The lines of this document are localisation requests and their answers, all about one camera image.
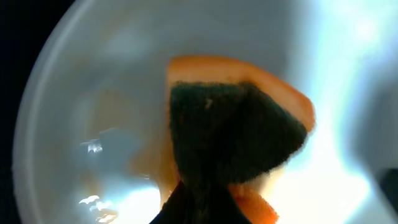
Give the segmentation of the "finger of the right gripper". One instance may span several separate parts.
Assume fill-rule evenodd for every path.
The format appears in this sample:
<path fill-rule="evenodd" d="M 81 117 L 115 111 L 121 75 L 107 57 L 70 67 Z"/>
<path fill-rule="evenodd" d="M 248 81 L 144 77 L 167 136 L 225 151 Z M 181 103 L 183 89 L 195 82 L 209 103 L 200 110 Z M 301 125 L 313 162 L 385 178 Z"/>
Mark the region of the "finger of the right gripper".
<path fill-rule="evenodd" d="M 397 202 L 397 168 L 386 169 L 381 174 L 379 185 L 389 202 Z"/>

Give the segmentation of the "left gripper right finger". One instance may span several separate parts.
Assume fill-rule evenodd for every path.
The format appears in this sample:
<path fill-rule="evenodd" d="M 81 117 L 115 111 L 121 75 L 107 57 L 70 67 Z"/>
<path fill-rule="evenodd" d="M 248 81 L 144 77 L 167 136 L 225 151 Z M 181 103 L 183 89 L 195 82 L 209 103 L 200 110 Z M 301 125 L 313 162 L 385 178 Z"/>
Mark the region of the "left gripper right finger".
<path fill-rule="evenodd" d="M 204 221 L 206 224 L 251 224 L 228 189 L 220 185 L 210 188 Z"/>

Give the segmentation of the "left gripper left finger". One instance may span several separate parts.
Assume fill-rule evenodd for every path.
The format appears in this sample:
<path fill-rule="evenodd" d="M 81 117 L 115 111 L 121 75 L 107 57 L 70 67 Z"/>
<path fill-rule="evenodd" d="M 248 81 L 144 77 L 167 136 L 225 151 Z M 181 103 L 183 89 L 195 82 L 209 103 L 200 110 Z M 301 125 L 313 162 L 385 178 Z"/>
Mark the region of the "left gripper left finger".
<path fill-rule="evenodd" d="M 198 202 L 192 189 L 179 182 L 150 224 L 198 224 Z"/>

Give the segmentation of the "orange green sponge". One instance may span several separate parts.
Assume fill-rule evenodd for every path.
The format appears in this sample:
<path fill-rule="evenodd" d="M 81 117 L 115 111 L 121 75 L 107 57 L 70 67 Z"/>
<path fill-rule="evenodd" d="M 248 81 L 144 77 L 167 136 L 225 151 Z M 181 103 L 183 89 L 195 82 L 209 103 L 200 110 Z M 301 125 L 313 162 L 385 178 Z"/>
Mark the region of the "orange green sponge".
<path fill-rule="evenodd" d="M 205 223 L 212 185 L 226 187 L 251 223 L 276 223 L 278 214 L 249 183 L 305 144 L 315 126 L 312 102 L 269 72 L 234 58 L 173 58 L 167 81 L 169 154 L 178 183 L 197 199 L 199 223 Z"/>

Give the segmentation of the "green plate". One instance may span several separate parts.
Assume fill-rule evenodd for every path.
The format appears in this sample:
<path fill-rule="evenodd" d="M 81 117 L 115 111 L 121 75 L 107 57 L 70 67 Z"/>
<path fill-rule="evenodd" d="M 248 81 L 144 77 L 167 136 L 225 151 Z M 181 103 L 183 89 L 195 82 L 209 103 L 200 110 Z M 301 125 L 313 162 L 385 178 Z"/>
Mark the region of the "green plate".
<path fill-rule="evenodd" d="M 148 223 L 165 147 L 165 66 L 238 58 L 307 95 L 317 123 L 251 182 L 280 223 L 396 223 L 396 1 L 77 1 L 42 49 L 13 149 L 24 223 Z"/>

